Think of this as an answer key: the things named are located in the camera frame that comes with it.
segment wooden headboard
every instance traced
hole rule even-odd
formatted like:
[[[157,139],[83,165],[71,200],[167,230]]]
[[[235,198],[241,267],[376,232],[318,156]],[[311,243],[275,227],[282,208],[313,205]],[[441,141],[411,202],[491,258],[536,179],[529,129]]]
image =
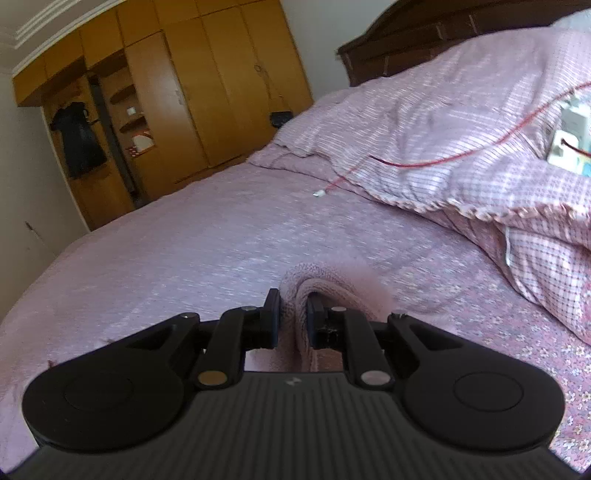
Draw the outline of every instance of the wooden headboard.
[[[351,86],[431,60],[468,38],[545,27],[591,0],[399,0],[339,48]]]

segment pink towel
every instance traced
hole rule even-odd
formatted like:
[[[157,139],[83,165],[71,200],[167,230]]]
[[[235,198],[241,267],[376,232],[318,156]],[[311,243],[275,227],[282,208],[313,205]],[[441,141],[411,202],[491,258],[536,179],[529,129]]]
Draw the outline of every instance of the pink towel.
[[[251,352],[246,369],[268,372],[317,372],[343,369],[341,355],[313,350],[306,330],[306,300],[319,293],[329,305],[360,310],[368,320],[385,322],[394,302],[366,262],[354,257],[325,257],[301,263],[281,280],[281,329],[275,350]]]

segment ceiling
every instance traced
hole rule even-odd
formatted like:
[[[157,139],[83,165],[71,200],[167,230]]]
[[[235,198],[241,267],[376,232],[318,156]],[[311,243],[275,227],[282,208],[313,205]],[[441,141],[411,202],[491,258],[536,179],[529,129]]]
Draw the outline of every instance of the ceiling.
[[[0,0],[0,71],[16,74],[80,24],[122,0]]]

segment wooden wardrobe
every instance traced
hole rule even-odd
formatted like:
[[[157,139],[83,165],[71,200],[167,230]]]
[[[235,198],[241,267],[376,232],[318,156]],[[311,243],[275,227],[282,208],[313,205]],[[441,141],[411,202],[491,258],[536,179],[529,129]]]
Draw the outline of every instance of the wooden wardrobe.
[[[273,138],[271,112],[312,104],[279,0],[126,0],[52,46],[14,85],[19,104],[42,105],[48,123],[58,108],[86,104],[108,161],[69,184],[91,229],[243,161]],[[131,151],[138,134],[154,145]],[[65,165],[60,134],[51,136]]]

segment pink checkered duvet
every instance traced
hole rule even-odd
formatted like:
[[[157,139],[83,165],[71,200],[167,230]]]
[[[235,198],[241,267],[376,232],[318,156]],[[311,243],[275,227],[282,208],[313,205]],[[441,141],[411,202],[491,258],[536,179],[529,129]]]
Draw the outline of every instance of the pink checkered duvet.
[[[506,143],[462,160],[395,168],[368,157],[415,164],[491,144],[589,80],[591,34],[535,28],[486,35],[325,97],[251,162],[298,171],[301,161],[286,153],[328,159],[343,184],[478,244],[517,291],[591,344],[591,179],[544,161],[557,105]]]

